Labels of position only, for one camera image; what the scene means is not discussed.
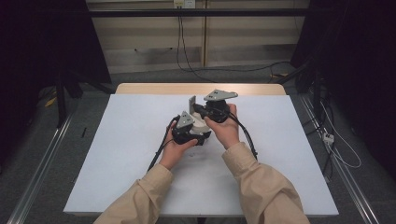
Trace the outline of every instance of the robot part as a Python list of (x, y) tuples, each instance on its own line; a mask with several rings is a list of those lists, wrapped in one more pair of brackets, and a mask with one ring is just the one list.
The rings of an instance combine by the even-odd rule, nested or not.
[(198, 143), (196, 146), (201, 146), (204, 144), (205, 139), (210, 136), (211, 132), (202, 134), (190, 133), (193, 123), (194, 119), (186, 111), (183, 111), (181, 116), (178, 116), (177, 125), (172, 129), (172, 135), (176, 143), (181, 145), (192, 139), (197, 139)]
[(225, 100), (237, 96), (238, 94), (233, 91), (227, 92), (214, 90), (204, 98), (204, 100), (207, 101), (206, 106), (196, 104), (194, 99), (193, 102), (190, 101), (190, 107), (193, 108), (194, 112), (197, 112), (201, 115), (201, 119), (204, 119), (204, 117), (208, 116), (215, 122), (222, 123), (228, 118), (230, 114), (230, 107), (227, 105)]
[(192, 125), (192, 131), (195, 133), (207, 133), (209, 132), (210, 128), (207, 127), (204, 119), (201, 118), (201, 115), (194, 110), (196, 96), (192, 96), (189, 99), (189, 109), (190, 115), (194, 119), (194, 123)]

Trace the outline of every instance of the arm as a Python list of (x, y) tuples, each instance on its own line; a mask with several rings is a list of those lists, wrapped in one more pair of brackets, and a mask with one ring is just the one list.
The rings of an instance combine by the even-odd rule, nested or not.
[(191, 140), (183, 145), (172, 141), (172, 128), (169, 130), (159, 162), (145, 176), (122, 194), (94, 222), (95, 224), (155, 223), (161, 211), (163, 198), (173, 180), (170, 170), (177, 164), (183, 153), (197, 144)]
[[(236, 115), (236, 106), (229, 105)], [(239, 185), (239, 201), (247, 223), (309, 223), (294, 186), (276, 169), (259, 164), (239, 141), (239, 127), (231, 119), (216, 123), (205, 118), (227, 151), (223, 159)]]
[(163, 196), (172, 183), (172, 173), (156, 164), (142, 179), (122, 194), (94, 222), (95, 224), (155, 223)]

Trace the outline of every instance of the cuff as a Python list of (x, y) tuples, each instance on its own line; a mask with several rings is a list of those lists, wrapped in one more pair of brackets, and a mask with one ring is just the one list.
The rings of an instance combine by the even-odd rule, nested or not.
[(173, 175), (168, 169), (158, 163), (146, 173), (143, 179), (159, 192), (165, 193), (173, 181)]
[(253, 154), (245, 143), (240, 142), (229, 147), (222, 155), (228, 169), (234, 176), (256, 163)]

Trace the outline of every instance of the beige sleeve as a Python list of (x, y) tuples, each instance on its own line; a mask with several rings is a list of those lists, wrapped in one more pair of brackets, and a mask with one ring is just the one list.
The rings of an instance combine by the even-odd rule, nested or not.
[(156, 164), (142, 179), (136, 180), (94, 223), (155, 223), (172, 180), (172, 173)]
[(223, 154), (240, 189), (247, 223), (309, 223), (294, 186), (279, 171), (259, 164), (244, 143)]

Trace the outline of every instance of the hand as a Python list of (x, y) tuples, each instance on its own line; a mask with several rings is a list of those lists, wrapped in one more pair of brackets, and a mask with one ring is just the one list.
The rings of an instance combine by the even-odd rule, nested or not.
[[(236, 115), (236, 105), (228, 104), (231, 113)], [(215, 132), (216, 137), (223, 144), (225, 149), (239, 143), (239, 127), (232, 119), (226, 119), (222, 123), (216, 123), (208, 117), (205, 117), (206, 125)]]
[(175, 122), (172, 123), (169, 129), (168, 135), (165, 138), (165, 148), (163, 149), (163, 156), (159, 164), (163, 165), (166, 169), (171, 170), (181, 159), (184, 152), (190, 147), (195, 146), (198, 143), (197, 139), (192, 139), (189, 142), (179, 145), (173, 141), (172, 128), (176, 125)]

